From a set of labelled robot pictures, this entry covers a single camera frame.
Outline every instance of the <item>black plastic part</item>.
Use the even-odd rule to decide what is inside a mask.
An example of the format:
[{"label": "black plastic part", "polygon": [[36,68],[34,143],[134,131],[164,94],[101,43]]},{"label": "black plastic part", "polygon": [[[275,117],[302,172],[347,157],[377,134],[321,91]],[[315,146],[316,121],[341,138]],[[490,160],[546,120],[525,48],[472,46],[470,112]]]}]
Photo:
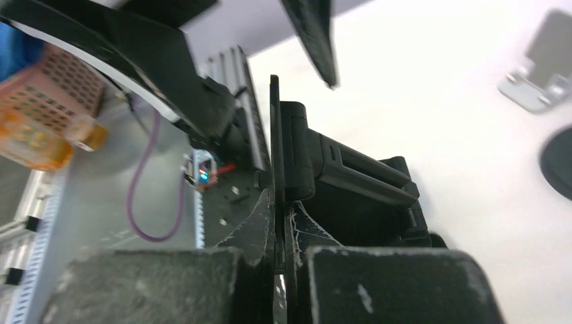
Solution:
[{"label": "black plastic part", "polygon": [[205,246],[214,246],[227,237],[254,209],[260,197],[254,187],[254,172],[238,167],[222,173],[217,184],[202,193]]},{"label": "black plastic part", "polygon": [[217,0],[129,0],[120,10],[179,28],[215,3]]},{"label": "black plastic part", "polygon": [[272,173],[268,171],[256,171],[254,173],[254,187],[260,191],[272,187]]},{"label": "black plastic part", "polygon": [[217,247],[233,246],[241,249],[246,263],[255,270],[257,278],[251,283],[252,295],[250,298],[253,301],[258,301],[253,302],[257,307],[255,312],[258,313],[258,323],[274,323],[276,236],[274,233],[275,218],[270,209],[272,197],[269,192],[269,189],[264,190],[250,216],[217,244]]},{"label": "black plastic part", "polygon": [[252,166],[252,146],[248,140],[246,112],[242,108],[233,111],[234,118],[232,122],[227,124],[225,133],[220,139],[210,141],[207,150],[218,161],[250,168]]},{"label": "black plastic part", "polygon": [[[409,168],[404,157],[392,157],[391,159],[381,160],[380,162],[392,167],[393,169],[405,174],[407,177],[411,177],[409,174]],[[418,197],[419,190],[415,182],[407,183],[403,189],[410,193],[412,196]],[[413,246],[431,246],[429,233],[427,230],[427,223],[425,222],[425,216],[423,215],[423,210],[421,210],[421,204],[417,200],[410,208],[405,212],[400,211],[401,216],[401,241],[406,242],[407,245]]]},{"label": "black plastic part", "polygon": [[572,128],[551,138],[540,157],[546,181],[564,197],[572,200]]},{"label": "black plastic part", "polygon": [[324,182],[304,207],[340,243],[347,246],[391,246],[400,239],[401,217],[393,208]]},{"label": "black plastic part", "polygon": [[308,199],[314,195],[316,187],[306,145],[306,108],[293,101],[281,101],[280,106],[286,200]]},{"label": "black plastic part", "polygon": [[330,41],[331,0],[282,0],[308,56],[322,79],[334,87],[338,83]]},{"label": "black plastic part", "polygon": [[106,11],[105,20],[113,44],[137,67],[153,93],[166,100],[199,134],[216,136],[226,121],[228,107],[211,106],[185,34],[122,11]]},{"label": "black plastic part", "polygon": [[28,216],[26,218],[26,225],[24,226],[24,228],[28,231],[38,232],[41,223],[42,223],[41,219],[34,216]]},{"label": "black plastic part", "polygon": [[445,240],[443,240],[440,235],[431,233],[429,234],[429,237],[431,238],[432,248],[447,248],[447,243],[445,243]]},{"label": "black plastic part", "polygon": [[340,243],[306,213],[302,202],[293,202],[286,223],[285,283],[289,323],[311,323],[300,315],[310,304],[306,293],[308,282],[303,278],[306,252],[312,246],[340,246]]},{"label": "black plastic part", "polygon": [[412,206],[419,197],[401,189],[411,179],[384,163],[367,157],[331,138],[309,130],[316,181],[330,184],[397,208]]},{"label": "black plastic part", "polygon": [[9,286],[18,286],[24,277],[24,270],[17,268],[8,268],[5,274],[4,284]]},{"label": "black plastic part", "polygon": [[209,111],[204,111],[201,117],[209,117],[213,123],[208,136],[214,140],[223,137],[228,125],[235,115],[235,97],[226,86],[219,84],[212,78],[206,78],[202,82],[205,101],[208,103]]},{"label": "black plastic part", "polygon": [[272,150],[273,188],[274,188],[274,210],[276,215],[276,241],[277,250],[284,250],[285,241],[285,214],[286,214],[286,193],[285,193],[285,171],[284,171],[284,150],[283,133],[281,123],[280,106],[280,84],[278,76],[270,76],[270,149]]}]

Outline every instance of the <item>black round object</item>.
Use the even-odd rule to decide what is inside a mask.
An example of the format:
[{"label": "black round object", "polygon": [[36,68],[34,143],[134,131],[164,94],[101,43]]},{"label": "black round object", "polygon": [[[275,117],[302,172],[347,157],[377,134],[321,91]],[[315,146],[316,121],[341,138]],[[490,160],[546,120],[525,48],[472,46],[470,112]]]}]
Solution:
[{"label": "black round object", "polygon": [[548,141],[540,157],[540,168],[546,181],[572,200],[572,128]]}]

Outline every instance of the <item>orange plastic container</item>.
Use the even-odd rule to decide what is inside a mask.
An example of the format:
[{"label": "orange plastic container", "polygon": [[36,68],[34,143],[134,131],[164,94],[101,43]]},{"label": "orange plastic container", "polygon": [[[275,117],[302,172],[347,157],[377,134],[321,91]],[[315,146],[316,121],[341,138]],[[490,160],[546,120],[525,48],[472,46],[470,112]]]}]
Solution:
[{"label": "orange plastic container", "polygon": [[103,145],[107,130],[90,116],[78,115],[65,129],[63,137],[73,145],[92,152]]},{"label": "orange plastic container", "polygon": [[0,84],[0,109],[12,109],[62,134],[76,115],[95,116],[103,81],[77,57],[46,44],[40,61]]},{"label": "orange plastic container", "polygon": [[31,169],[53,171],[69,162],[74,148],[42,124],[5,109],[0,110],[0,155]]}]

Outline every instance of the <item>orange bottle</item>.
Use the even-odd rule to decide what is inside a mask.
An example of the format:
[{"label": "orange bottle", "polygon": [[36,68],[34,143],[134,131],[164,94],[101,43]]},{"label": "orange bottle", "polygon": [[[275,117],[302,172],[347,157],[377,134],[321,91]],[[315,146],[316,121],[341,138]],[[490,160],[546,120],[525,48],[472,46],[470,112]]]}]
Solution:
[{"label": "orange bottle", "polygon": [[63,137],[70,143],[92,152],[99,149],[107,138],[107,130],[86,114],[77,115],[63,131]]},{"label": "orange bottle", "polygon": [[74,148],[33,119],[0,108],[0,155],[30,169],[53,171],[72,159]]}]

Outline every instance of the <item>silver bracket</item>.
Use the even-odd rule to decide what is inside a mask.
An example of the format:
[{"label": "silver bracket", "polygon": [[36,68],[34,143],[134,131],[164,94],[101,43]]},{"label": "silver bracket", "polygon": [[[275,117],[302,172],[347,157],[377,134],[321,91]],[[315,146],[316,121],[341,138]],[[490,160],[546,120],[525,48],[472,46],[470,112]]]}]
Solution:
[{"label": "silver bracket", "polygon": [[531,113],[543,113],[572,91],[572,16],[552,10],[525,61],[498,84],[500,93]]}]

